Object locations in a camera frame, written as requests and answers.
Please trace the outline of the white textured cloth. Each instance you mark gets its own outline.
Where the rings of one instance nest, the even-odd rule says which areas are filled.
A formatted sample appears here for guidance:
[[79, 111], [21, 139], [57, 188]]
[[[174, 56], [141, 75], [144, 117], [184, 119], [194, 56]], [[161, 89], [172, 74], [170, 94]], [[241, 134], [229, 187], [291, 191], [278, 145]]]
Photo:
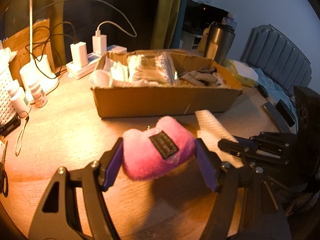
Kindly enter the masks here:
[[207, 148], [215, 152], [221, 161], [226, 161], [236, 168], [243, 167], [243, 163], [239, 157], [233, 156], [227, 152], [219, 149], [218, 142], [221, 139], [227, 139], [232, 142], [238, 142], [217, 120], [213, 114], [208, 110], [201, 110], [195, 112], [199, 130], [197, 137], [201, 138]]

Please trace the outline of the pink plush heart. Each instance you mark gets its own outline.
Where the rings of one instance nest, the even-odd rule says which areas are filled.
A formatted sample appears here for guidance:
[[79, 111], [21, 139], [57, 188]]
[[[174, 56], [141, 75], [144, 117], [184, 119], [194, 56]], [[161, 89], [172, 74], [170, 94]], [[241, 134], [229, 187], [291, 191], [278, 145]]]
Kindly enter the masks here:
[[155, 179], [190, 159], [195, 138], [176, 119], [160, 118], [155, 127], [123, 133], [123, 170], [131, 180]]

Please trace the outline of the black car key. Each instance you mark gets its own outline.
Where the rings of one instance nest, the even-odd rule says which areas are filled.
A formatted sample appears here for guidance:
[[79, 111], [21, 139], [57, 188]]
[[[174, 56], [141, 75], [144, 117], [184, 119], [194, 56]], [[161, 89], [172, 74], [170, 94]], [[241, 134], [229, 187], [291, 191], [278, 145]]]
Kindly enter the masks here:
[[256, 89], [265, 99], [267, 99], [269, 97], [269, 93], [267, 92], [265, 87], [262, 86], [261, 84], [257, 84]]

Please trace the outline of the yellow tissue pack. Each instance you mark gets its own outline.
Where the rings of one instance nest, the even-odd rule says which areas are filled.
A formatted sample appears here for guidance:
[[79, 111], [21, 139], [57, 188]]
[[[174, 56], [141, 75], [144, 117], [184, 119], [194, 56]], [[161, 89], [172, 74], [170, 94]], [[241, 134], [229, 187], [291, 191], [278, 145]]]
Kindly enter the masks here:
[[225, 59], [223, 66], [243, 85], [254, 88], [258, 84], [258, 74], [248, 65]]

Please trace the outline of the grey knitted sock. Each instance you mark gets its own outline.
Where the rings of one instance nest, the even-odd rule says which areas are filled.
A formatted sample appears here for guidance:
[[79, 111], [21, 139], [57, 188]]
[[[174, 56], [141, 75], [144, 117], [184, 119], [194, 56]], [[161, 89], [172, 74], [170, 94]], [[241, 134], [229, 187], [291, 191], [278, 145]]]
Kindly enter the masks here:
[[218, 82], [215, 75], [216, 70], [194, 70], [191, 72], [183, 72], [179, 79], [197, 87], [207, 87]]

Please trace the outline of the grey padded headboard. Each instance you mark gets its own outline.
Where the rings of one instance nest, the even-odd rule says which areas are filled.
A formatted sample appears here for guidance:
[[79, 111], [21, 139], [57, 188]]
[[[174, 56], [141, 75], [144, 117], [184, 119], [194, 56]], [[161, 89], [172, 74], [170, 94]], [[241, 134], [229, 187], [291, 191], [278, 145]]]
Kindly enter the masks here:
[[294, 95], [295, 86], [307, 87], [312, 79], [309, 59], [271, 24], [251, 30], [240, 61], [262, 70], [288, 96]]

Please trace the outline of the bag of cotton swabs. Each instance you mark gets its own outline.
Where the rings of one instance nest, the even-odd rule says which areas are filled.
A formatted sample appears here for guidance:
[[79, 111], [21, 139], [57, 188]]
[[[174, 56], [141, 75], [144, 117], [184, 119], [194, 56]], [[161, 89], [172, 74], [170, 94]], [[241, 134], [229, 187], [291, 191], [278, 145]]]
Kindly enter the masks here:
[[160, 85], [178, 85], [178, 73], [171, 55], [167, 52], [128, 56], [127, 66], [130, 81], [144, 80]]

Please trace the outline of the steel tumbler black lid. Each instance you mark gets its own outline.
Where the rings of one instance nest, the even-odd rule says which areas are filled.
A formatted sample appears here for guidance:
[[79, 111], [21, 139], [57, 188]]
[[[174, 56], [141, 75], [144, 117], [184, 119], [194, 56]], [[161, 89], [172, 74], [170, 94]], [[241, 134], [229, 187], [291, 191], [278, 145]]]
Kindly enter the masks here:
[[235, 38], [234, 29], [228, 25], [213, 22], [209, 26], [204, 57], [223, 64]]

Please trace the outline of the white woven basket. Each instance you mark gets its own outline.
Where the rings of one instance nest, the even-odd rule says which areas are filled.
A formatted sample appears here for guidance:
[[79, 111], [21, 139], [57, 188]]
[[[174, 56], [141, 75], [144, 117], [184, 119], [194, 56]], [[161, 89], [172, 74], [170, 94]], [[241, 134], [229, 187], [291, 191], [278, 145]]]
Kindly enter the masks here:
[[1, 126], [3, 126], [16, 114], [14, 106], [10, 101], [10, 96], [6, 90], [7, 85], [13, 81], [8, 63], [1, 65], [0, 78], [0, 121]]

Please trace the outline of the brown cardboard box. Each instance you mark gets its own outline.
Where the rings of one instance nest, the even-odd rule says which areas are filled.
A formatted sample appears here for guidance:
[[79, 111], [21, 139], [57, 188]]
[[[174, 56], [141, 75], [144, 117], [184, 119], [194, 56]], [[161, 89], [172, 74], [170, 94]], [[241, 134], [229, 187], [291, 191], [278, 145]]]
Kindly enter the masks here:
[[106, 70], [110, 63], [126, 64], [129, 56], [159, 56], [159, 50], [137, 50], [130, 53], [106, 52], [96, 64], [89, 80], [95, 106], [101, 118], [129, 118], [161, 115], [193, 114], [207, 109], [213, 113], [228, 110], [242, 93], [241, 83], [223, 66], [213, 60], [189, 54], [183, 50], [167, 50], [170, 61], [179, 74], [212, 70], [221, 76], [223, 88], [190, 85], [143, 85], [113, 87]]

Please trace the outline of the white pill bottle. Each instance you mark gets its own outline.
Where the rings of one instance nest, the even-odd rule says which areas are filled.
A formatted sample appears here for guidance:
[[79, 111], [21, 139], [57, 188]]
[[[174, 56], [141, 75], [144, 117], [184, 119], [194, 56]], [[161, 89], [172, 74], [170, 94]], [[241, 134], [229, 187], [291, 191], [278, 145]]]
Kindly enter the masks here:
[[34, 81], [33, 83], [28, 85], [28, 88], [31, 92], [35, 105], [38, 108], [44, 107], [47, 104], [48, 99], [42, 86], [40, 85], [40, 82]]

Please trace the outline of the clear plastic water bottle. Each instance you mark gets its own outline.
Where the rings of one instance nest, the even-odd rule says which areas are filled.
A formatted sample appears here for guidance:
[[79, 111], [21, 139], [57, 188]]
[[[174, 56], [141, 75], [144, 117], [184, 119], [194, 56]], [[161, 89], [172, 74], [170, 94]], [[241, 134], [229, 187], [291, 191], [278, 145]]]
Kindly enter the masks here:
[[235, 16], [229, 12], [228, 15], [223, 18], [222, 24], [235, 30], [237, 25], [237, 22], [235, 21]]

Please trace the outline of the white power strip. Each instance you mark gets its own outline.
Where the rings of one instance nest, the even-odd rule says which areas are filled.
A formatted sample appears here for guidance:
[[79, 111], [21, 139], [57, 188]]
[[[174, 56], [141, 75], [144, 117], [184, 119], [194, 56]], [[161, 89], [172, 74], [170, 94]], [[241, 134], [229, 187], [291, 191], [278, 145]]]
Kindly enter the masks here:
[[[107, 47], [107, 52], [126, 53], [127, 48], [118, 46], [118, 45], [111, 45]], [[92, 52], [87, 55], [88, 64], [85, 65], [84, 67], [77, 66], [73, 61], [66, 64], [68, 76], [73, 77], [77, 80], [83, 78], [84, 76], [93, 72], [95, 65], [99, 62], [100, 58], [101, 58], [101, 55]]]

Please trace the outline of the teal curtain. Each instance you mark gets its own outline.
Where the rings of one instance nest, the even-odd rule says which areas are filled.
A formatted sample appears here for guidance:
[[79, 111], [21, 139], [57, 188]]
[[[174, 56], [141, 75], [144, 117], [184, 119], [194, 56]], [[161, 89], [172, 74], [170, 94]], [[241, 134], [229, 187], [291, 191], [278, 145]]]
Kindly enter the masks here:
[[187, 0], [180, 0], [177, 22], [170, 44], [171, 49], [179, 48], [186, 6]]

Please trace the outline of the yellow curtain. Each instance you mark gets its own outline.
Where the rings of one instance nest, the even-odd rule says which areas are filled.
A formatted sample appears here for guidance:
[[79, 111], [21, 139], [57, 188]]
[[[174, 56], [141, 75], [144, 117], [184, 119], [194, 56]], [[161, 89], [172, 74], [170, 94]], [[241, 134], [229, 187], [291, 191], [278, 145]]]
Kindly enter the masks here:
[[151, 39], [152, 50], [168, 49], [175, 31], [181, 0], [158, 0]]

